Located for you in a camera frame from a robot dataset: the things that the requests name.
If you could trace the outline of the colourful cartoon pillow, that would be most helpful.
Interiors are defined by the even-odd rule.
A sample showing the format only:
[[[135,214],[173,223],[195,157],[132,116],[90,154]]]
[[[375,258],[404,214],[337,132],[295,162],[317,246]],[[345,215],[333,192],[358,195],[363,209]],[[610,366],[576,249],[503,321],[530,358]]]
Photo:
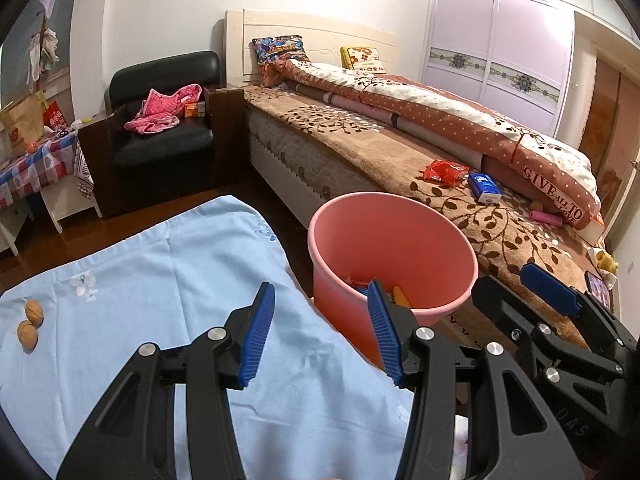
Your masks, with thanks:
[[[269,36],[253,38],[250,42],[256,54],[258,70],[263,87],[277,87],[283,76],[276,69],[279,61],[296,60],[309,62],[304,48],[304,40],[299,35]]]

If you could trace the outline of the checkered tablecloth desk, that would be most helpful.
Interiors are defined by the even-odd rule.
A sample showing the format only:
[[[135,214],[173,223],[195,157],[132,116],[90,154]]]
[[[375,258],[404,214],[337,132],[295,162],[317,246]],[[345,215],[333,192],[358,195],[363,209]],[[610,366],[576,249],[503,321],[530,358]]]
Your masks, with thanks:
[[[38,194],[58,232],[61,221],[100,206],[93,180],[82,154],[78,131],[67,128],[45,138],[32,154],[23,155],[1,168],[1,249],[18,254],[16,240],[27,219],[32,218],[27,199]]]

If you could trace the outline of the bed with brown blanket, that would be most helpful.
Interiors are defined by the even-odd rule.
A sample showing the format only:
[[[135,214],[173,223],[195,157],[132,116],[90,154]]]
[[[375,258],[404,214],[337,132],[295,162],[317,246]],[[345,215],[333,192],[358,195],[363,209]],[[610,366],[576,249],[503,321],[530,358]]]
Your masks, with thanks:
[[[570,319],[535,298],[518,278],[521,267],[534,262],[577,287],[589,269],[581,229],[567,223],[529,180],[387,110],[285,76],[277,87],[260,81],[239,86],[250,161],[300,222],[308,223],[328,200],[352,192],[377,190],[417,200],[454,222],[471,243],[480,270],[529,300],[562,338],[582,343]],[[469,174],[487,174],[498,185],[500,202],[477,203],[468,176],[455,188],[424,181],[422,171],[436,159],[468,166]],[[530,220],[530,210],[555,214],[564,223],[557,228]]]

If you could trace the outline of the red gift bag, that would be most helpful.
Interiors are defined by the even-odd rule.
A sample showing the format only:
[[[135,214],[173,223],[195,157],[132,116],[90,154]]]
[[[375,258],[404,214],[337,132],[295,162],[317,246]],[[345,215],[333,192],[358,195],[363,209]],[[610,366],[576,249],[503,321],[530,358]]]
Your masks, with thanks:
[[[64,129],[68,127],[68,122],[58,106],[58,102],[51,101],[43,113],[43,123],[52,130]]]

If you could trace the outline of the pink plastic trash bucket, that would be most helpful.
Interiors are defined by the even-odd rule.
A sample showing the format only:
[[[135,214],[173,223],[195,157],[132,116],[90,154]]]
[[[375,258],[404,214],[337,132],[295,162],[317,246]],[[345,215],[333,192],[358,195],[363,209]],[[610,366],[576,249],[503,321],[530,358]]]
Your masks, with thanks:
[[[377,278],[399,287],[421,325],[433,326],[471,297],[475,252],[445,216],[416,200],[381,192],[345,194],[323,204],[308,226],[314,306],[371,363],[383,365],[356,289]]]

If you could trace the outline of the blue small box on bed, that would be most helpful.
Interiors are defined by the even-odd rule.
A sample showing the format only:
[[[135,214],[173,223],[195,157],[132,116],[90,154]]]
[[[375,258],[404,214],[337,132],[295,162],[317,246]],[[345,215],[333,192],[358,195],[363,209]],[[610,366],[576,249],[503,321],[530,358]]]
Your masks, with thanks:
[[[502,194],[487,174],[473,172],[468,175],[468,183],[474,200],[483,205],[495,205],[501,200]]]

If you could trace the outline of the pink tube on bed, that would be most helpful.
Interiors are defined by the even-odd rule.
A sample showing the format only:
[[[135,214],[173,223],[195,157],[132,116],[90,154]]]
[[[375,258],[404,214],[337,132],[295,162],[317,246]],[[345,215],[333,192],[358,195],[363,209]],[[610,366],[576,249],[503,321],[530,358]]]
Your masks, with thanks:
[[[538,210],[530,210],[528,216],[530,220],[546,224],[547,226],[556,226],[557,228],[560,228],[564,223],[562,217]]]

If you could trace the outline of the brown walnut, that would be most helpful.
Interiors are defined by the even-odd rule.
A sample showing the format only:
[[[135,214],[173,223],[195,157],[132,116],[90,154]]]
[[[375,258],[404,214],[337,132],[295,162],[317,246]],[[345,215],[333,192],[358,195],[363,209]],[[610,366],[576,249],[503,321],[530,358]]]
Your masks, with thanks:
[[[32,352],[38,342],[38,332],[31,322],[25,320],[18,324],[16,329],[17,339],[26,352]]]
[[[43,308],[36,300],[27,300],[25,304],[25,315],[29,323],[38,328],[44,321]]]

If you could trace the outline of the yellow patterned pillow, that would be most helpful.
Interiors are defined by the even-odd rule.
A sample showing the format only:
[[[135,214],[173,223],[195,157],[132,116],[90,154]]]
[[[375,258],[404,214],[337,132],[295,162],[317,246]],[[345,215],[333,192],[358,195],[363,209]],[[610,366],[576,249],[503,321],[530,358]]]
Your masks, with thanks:
[[[374,47],[341,47],[343,67],[360,72],[385,74],[386,70]]]

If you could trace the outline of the lilac sliding wardrobe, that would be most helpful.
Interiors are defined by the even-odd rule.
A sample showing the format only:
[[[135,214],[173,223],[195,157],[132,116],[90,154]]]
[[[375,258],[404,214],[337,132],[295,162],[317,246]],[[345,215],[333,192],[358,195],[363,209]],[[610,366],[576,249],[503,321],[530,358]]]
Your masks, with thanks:
[[[422,80],[553,136],[574,38],[554,0],[433,0]]]

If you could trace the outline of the red snack packet on bed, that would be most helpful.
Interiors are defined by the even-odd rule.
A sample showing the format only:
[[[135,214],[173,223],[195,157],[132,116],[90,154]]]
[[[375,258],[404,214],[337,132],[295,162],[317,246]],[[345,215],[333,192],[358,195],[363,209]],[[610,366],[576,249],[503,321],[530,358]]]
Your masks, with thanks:
[[[422,179],[455,188],[469,174],[470,168],[446,159],[433,160],[422,171]]]

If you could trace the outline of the light blue table cloth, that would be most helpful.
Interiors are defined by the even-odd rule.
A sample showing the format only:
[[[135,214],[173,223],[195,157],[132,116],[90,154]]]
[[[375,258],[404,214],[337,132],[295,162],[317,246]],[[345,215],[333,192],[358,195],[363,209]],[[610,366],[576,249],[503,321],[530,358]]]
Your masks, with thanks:
[[[236,198],[177,217],[15,286],[1,298],[1,405],[47,474],[142,344],[188,344],[270,282],[276,307],[262,360],[230,393],[251,479],[390,479],[412,395],[396,388],[312,306],[260,213]],[[44,321],[17,339],[36,300]]]

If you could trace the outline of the rolled floral quilt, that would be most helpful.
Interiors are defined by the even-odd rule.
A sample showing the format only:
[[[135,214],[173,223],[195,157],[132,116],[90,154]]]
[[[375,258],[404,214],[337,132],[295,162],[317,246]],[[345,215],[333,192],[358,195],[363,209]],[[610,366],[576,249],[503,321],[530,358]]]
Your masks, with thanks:
[[[285,78],[395,113],[497,159],[551,198],[576,229],[588,226],[601,210],[586,155],[480,103],[401,76],[297,60],[279,61],[274,67]]]

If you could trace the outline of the white headboard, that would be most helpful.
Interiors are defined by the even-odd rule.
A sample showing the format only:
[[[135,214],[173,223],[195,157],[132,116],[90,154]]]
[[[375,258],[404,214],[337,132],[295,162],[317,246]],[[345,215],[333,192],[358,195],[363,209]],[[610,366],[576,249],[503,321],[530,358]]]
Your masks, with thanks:
[[[224,60],[229,84],[258,84],[260,73],[250,40],[268,36],[299,35],[308,58],[315,63],[342,64],[341,47],[363,46],[378,50],[384,68],[399,72],[399,41],[375,28],[330,18],[257,10],[228,10],[224,14]]]

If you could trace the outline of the brown paper shopping bag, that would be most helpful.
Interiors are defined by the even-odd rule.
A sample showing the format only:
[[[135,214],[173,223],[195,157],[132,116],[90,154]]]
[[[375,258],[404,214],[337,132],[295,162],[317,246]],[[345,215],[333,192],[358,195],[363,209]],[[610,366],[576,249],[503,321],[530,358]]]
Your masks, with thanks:
[[[43,113],[46,109],[47,100],[42,91],[2,108],[1,122],[8,133],[13,156],[22,156],[28,144],[43,137]]]

